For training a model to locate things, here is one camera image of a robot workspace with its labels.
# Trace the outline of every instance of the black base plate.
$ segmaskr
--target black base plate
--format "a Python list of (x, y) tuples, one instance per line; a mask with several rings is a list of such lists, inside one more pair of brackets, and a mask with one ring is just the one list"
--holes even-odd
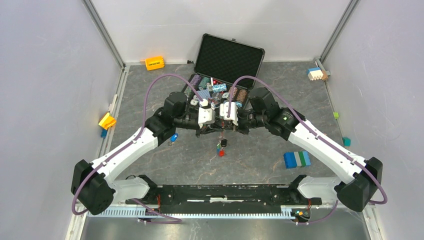
[[(159, 205), (165, 214), (263, 214), (281, 213), (281, 205), (308, 205), (297, 190), (304, 176), (288, 184), (225, 184), (225, 185), (160, 185), (140, 175), (150, 186), (140, 199), (148, 205)], [(222, 198), (233, 202), (216, 202)], [(312, 205), (321, 205), (320, 198), (312, 198)]]

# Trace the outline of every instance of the white lego brick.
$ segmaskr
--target white lego brick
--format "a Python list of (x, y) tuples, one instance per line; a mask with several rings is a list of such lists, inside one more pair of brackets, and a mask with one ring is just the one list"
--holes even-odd
[(321, 70), (310, 71), (307, 75), (311, 81), (322, 79), (324, 74)]
[(238, 118), (237, 118), (237, 106), (235, 102), (231, 102), (231, 112), (229, 117), (228, 115), (228, 106), (230, 105), (230, 102), (221, 103), (219, 106), (219, 115), (226, 121), (232, 121), (232, 123), (236, 126), (239, 125)]

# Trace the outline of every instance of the wire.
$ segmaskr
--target wire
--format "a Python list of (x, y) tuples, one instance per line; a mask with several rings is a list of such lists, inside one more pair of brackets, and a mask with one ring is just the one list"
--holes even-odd
[(306, 211), (308, 211), (309, 209), (311, 209), (311, 207), (312, 207), (312, 203), (311, 203), (311, 199), (307, 199), (307, 208), (306, 208)]
[[(152, 87), (153, 87), (153, 85), (159, 80), (159, 79), (162, 79), (162, 78), (165, 78), (165, 77), (176, 77), (176, 78), (179, 78), (179, 79), (181, 79), (181, 80), (183, 80), (192, 90), (193, 90), (193, 92), (194, 92), (194, 94), (196, 94), (196, 96), (199, 98), (199, 101), (203, 101), (203, 98), (199, 95), (199, 93), (198, 93), (198, 91), (196, 91), (196, 89), (190, 84), (190, 82), (189, 81), (187, 81), (186, 79), (184, 79), (182, 76), (180, 76), (180, 75), (177, 75), (177, 74), (172, 74), (172, 73), (169, 73), (169, 74), (164, 74), (164, 75), (161, 75), (161, 76), (158, 76), (155, 80), (153, 80), (151, 83), (150, 83), (150, 85), (148, 86), (148, 88), (147, 88), (147, 92), (146, 92), (146, 95), (145, 95), (145, 97), (144, 97), (144, 104), (143, 104), (143, 122), (142, 122), (142, 125), (141, 125), (141, 128), (140, 128), (140, 132), (135, 136), (135, 138), (133, 139), (134, 141), (136, 141), (142, 134), (143, 134), (143, 131), (144, 131), (144, 128), (145, 128), (145, 125), (146, 125), (146, 108), (147, 108), (147, 99), (148, 99), (148, 96), (149, 96), (149, 92), (150, 92), (150, 90), (152, 89)], [(88, 209), (84, 209), (84, 210), (82, 210), (82, 211), (77, 211), (76, 209), (75, 209), (75, 207), (76, 207), (76, 204), (77, 204), (77, 200), (78, 200), (78, 196), (80, 195), (80, 193), (81, 193), (81, 190), (83, 189), (83, 187), (86, 185), (86, 183), (89, 181), (89, 179), (99, 170), (99, 169), (101, 169), (103, 166), (105, 166), (111, 159), (113, 159), (116, 155), (118, 155), (119, 153), (121, 153), (122, 151), (124, 151), (125, 149), (127, 149), (129, 146), (131, 146), (132, 144), (134, 144), (133, 143), (133, 141), (130, 141), (130, 142), (128, 142), (127, 144), (125, 144), (124, 146), (122, 146), (120, 149), (118, 149), (117, 151), (115, 151), (114, 153), (112, 153), (110, 156), (108, 156), (102, 163), (100, 163), (97, 167), (95, 167), (85, 178), (84, 178), (84, 180), (82, 180), (82, 182), (79, 184), (79, 187), (76, 189), (76, 192), (75, 192), (75, 194), (74, 194), (74, 196), (73, 196), (73, 199), (72, 199), (72, 205), (71, 205), (71, 210), (72, 210), (72, 213), (73, 214), (75, 214), (75, 215), (82, 215), (82, 214), (84, 214), (84, 213), (86, 213), (87, 211), (88, 211)]]
[[(295, 111), (295, 109), (292, 107), (292, 105), (287, 102), (286, 99), (284, 99), (284, 97), (282, 97), (280, 94), (278, 94), (271, 86), (269, 86), (268, 84), (266, 84), (264, 81), (260, 80), (257, 77), (254, 76), (241, 76), (239, 78), (237, 78), (237, 80), (235, 80), (234, 84), (233, 84), (233, 88), (230, 90), (231, 93), (229, 94), (229, 99), (228, 101), (231, 103), (232, 99), (233, 99), (233, 92), (234, 92), (234, 88), (235, 86), (243, 79), (252, 79), (255, 81), (260, 82), (262, 85), (264, 85), (268, 90), (270, 90), (273, 94), (275, 94), (277, 96), (277, 98), (279, 98), (287, 107), (288, 109), (293, 113), (294, 117), (296, 117), (296, 119), (299, 121), (299, 123), (301, 123), (312, 135), (314, 135), (317, 139), (321, 140), (322, 142), (324, 142), (326, 145), (328, 145), (330, 148), (334, 149), (336, 152), (338, 152), (339, 154), (341, 154), (343, 157), (347, 158), (349, 161), (351, 161), (353, 164), (355, 164), (356, 166), (358, 166), (362, 171), (364, 171), (369, 178), (371, 178), (371, 180), (374, 182), (374, 184), (377, 186), (378, 190), (381, 192), (381, 195), (383, 196), (383, 201), (374, 201), (374, 200), (370, 200), (369, 202), (372, 204), (386, 204), (387, 203), (387, 194), (384, 191), (383, 187), (381, 186), (381, 184), (379, 183), (379, 181), (377, 180), (377, 178), (368, 170), (366, 169), (362, 164), (360, 164), (357, 161), (354, 161), (354, 159), (349, 156), (347, 153), (345, 153), (344, 151), (340, 150), (338, 147), (336, 147), (335, 145), (331, 144), (329, 141), (325, 140), (322, 136), (318, 136), (318, 133), (316, 133), (312, 128), (310, 128), (297, 114), (297, 112)], [(230, 117), (230, 113), (231, 113), (231, 104), (228, 105), (228, 115), (227, 117)]]
[(326, 219), (328, 219), (329, 217), (331, 217), (331, 215), (333, 215), (333, 213), (336, 211), (336, 209), (337, 209), (337, 204), (339, 204), (339, 200), (336, 200), (335, 201), (335, 203), (334, 203), (334, 207), (331, 209), (331, 211), (327, 214), (327, 216), (325, 216), (325, 217), (323, 217), (323, 218), (321, 218), (321, 219), (318, 219), (318, 220), (313, 220), (313, 221), (308, 221), (308, 222), (295, 222), (296, 223), (296, 225), (309, 225), (309, 224), (316, 224), (316, 223), (319, 223), (319, 222), (322, 222), (322, 221), (324, 221), (324, 220), (326, 220)]
[(306, 221), (309, 221), (311, 219), (311, 216), (312, 216), (312, 210), (309, 209), (309, 210), (306, 210), (305, 212), (308, 212), (308, 211), (309, 211), (309, 214), (308, 214), (309, 217), (308, 218), (304, 217), (303, 215), (299, 215), (299, 217), (301, 217), (302, 219), (304, 219)]
[(157, 211), (155, 211), (155, 210), (153, 210), (153, 209), (151, 209), (150, 207), (148, 207), (146, 204), (144, 204), (144, 203), (142, 203), (141, 201), (139, 201), (138, 199), (136, 199), (136, 198), (133, 198), (132, 199), (134, 202), (136, 202), (137, 204), (139, 204), (139, 205), (141, 205), (141, 206), (143, 206), (143, 208), (145, 208), (145, 209), (147, 209), (147, 210), (149, 210), (152, 214), (154, 214), (154, 215), (157, 215), (157, 216), (161, 216), (161, 217), (164, 217), (164, 218), (166, 218), (166, 219), (170, 219), (170, 220), (173, 220), (173, 221), (146, 221), (146, 223), (147, 224), (179, 224), (179, 223), (181, 223), (183, 220), (182, 219), (180, 219), (180, 218), (176, 218), (176, 217), (172, 217), (172, 216), (167, 216), (167, 215), (165, 215), (165, 214), (162, 214), (162, 213), (160, 213), (160, 212), (157, 212)]
[(129, 179), (130, 177), (134, 177), (134, 178), (136, 178), (136, 175), (129, 175), (129, 176), (127, 176), (127, 177), (125, 178), (125, 180)]

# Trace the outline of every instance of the marble floor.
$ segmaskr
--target marble floor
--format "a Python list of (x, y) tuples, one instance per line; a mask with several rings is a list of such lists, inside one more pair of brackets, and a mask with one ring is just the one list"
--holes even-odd
[[(128, 139), (141, 125), (143, 101), (151, 81), (162, 74), (174, 73), (189, 78), (194, 64), (169, 64), (147, 71), (145, 66), (129, 68), (111, 149)], [(306, 70), (313, 62), (264, 62), (258, 78), (270, 84), (293, 107), (321, 132), (342, 143), (338, 124), (323, 81), (310, 81)], [(164, 78), (150, 91), (147, 117), (163, 106), (169, 93), (181, 91), (184, 83), (177, 78)], [(302, 149), (265, 128), (252, 129), (249, 135), (226, 131), (226, 155), (217, 156), (218, 133), (195, 136), (194, 130), (177, 129), (178, 140), (166, 143), (140, 157), (118, 179), (145, 174), (157, 184), (232, 184), (290, 183), (298, 175), (331, 177), (335, 174), (312, 155), (311, 166), (286, 169), (283, 154)]]

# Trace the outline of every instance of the white wall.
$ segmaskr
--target white wall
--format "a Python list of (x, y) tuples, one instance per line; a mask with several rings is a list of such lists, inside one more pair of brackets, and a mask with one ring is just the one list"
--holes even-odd
[(82, 1), (0, 3), (0, 239), (64, 239), (120, 68)]
[(127, 63), (195, 60), (204, 33), (265, 49), (265, 61), (321, 55), (349, 0), (93, 0)]
[(389, 240), (422, 239), (424, 2), (360, 1), (325, 67), (351, 149), (383, 162)]

